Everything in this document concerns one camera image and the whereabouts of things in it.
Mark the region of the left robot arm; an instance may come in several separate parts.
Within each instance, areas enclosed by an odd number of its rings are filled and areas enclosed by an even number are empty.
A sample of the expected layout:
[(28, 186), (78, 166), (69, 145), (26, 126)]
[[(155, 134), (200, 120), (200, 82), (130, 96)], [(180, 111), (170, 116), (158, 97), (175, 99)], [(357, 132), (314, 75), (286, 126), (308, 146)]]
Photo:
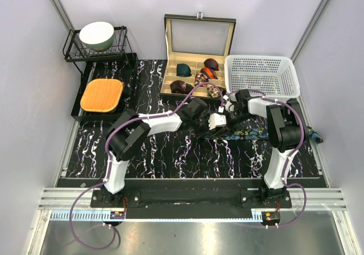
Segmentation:
[(174, 111), (150, 116), (138, 114), (133, 109), (125, 111), (106, 135), (107, 169), (101, 187), (103, 201), (110, 207), (122, 203), (127, 167), (147, 137), (187, 129), (207, 130), (208, 118), (208, 105), (200, 98), (193, 98)]

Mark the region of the blue patterned necktie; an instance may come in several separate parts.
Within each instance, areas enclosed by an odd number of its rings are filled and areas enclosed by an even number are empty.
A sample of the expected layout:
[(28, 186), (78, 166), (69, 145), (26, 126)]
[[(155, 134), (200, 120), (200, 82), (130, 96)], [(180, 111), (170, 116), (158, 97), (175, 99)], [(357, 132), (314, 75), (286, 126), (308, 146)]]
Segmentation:
[[(323, 143), (323, 139), (319, 135), (317, 131), (315, 131), (312, 127), (307, 126), (308, 130), (308, 139), (313, 140), (316, 143)], [(209, 139), (221, 139), (221, 140), (259, 140), (259, 141), (268, 141), (268, 129), (266, 127), (261, 128), (251, 128), (240, 130), (235, 133), (228, 134), (225, 137), (209, 137)]]

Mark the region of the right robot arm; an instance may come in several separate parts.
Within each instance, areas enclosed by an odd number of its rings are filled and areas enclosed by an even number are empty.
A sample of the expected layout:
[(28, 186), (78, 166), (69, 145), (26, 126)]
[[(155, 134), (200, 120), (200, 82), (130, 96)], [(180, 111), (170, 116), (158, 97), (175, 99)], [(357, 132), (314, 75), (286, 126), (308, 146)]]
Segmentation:
[(233, 113), (239, 120), (260, 116), (266, 119), (268, 140), (272, 153), (257, 200), (264, 207), (278, 205), (287, 196), (287, 177), (299, 148), (307, 138), (307, 126), (297, 99), (286, 101), (268, 98), (264, 94), (253, 97), (250, 90), (233, 92)]

